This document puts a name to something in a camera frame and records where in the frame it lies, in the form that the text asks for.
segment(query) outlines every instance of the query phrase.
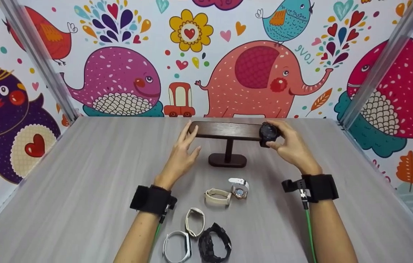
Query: yellow flower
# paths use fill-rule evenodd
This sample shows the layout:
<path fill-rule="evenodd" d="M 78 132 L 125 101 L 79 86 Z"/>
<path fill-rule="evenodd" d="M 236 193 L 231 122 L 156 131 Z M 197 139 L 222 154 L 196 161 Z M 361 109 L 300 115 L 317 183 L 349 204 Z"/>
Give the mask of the yellow flower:
<path fill-rule="evenodd" d="M 208 16 L 205 13 L 193 17 L 192 12 L 185 9 L 181 17 L 173 16 L 169 20 L 169 25 L 173 29 L 171 41 L 179 43 L 182 51 L 191 49 L 193 52 L 200 52 L 203 45 L 208 46 L 211 43 L 210 35 L 213 34 L 213 27 L 207 23 Z"/>

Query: watch display stand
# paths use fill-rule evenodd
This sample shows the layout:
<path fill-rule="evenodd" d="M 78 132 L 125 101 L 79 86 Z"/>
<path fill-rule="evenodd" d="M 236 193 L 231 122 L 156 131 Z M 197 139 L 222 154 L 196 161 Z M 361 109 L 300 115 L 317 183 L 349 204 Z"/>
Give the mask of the watch display stand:
<path fill-rule="evenodd" d="M 234 141 L 260 141 L 260 124 L 194 121 L 190 125 L 189 132 L 192 132 L 196 125 L 198 125 L 198 133 L 196 134 L 198 138 L 226 140 L 225 153 L 212 153 L 208 157 L 208 163 L 214 167 L 245 167 L 247 158 L 243 155 L 233 154 Z"/>

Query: elephant ear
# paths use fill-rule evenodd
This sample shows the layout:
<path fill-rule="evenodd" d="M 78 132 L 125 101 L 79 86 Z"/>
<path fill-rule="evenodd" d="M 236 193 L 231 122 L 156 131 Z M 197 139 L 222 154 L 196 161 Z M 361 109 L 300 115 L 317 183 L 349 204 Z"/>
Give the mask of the elephant ear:
<path fill-rule="evenodd" d="M 271 67 L 278 55 L 278 50 L 268 46 L 246 49 L 235 64 L 237 81 L 246 88 L 266 88 Z"/>

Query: cartoon car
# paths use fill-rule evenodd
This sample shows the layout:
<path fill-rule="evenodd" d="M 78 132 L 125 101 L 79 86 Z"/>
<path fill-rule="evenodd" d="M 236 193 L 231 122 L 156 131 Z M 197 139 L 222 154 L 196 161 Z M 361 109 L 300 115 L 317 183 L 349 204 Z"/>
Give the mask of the cartoon car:
<path fill-rule="evenodd" d="M 195 109 L 192 107 L 192 90 L 189 83 L 173 82 L 169 85 L 170 105 L 164 106 L 164 114 L 169 117 L 192 117 Z"/>

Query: gray table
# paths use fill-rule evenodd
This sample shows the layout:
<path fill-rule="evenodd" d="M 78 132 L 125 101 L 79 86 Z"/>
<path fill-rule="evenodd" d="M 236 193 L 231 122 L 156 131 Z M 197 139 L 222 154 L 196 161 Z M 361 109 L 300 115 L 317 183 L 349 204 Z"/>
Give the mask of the gray table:
<path fill-rule="evenodd" d="M 51 153 L 31 172 L 0 214 L 0 262 L 111 262 L 136 214 L 129 204 L 139 184 L 161 171 L 184 118 L 79 118 Z M 261 123 L 261 119 L 215 119 Z M 340 193 L 336 206 L 361 263 L 413 263 L 413 216 L 340 128 L 327 119 L 290 119 Z M 234 144 L 248 158 L 243 169 L 213 168 L 210 153 L 225 141 L 197 139 L 196 166 L 174 187 L 178 204 L 166 220 L 151 262 L 164 262 L 167 233 L 183 230 L 190 207 L 219 223 L 233 243 L 230 263 L 311 260 L 305 214 L 297 193 L 285 194 L 281 181 L 298 171 L 256 142 Z M 203 193 L 228 189 L 228 178 L 250 182 L 247 200 L 211 209 Z M 191 263 L 199 263 L 197 243 Z M 172 257 L 180 244 L 171 245 Z"/>

